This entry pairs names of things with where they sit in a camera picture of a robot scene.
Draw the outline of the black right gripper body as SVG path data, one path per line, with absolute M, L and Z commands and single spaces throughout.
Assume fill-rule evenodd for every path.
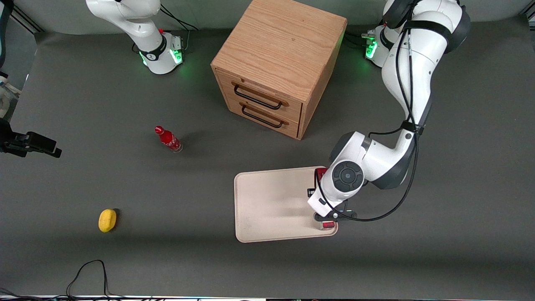
M 10 153 L 15 156 L 25 158 L 27 156 L 27 152 L 18 148 L 12 148 L 12 145 L 16 144 L 17 138 L 22 137 L 22 139 L 24 139 L 23 136 L 27 135 L 28 132 L 24 134 L 14 132 L 11 128 L 11 124 L 7 120 L 0 119 L 0 148 L 2 153 Z

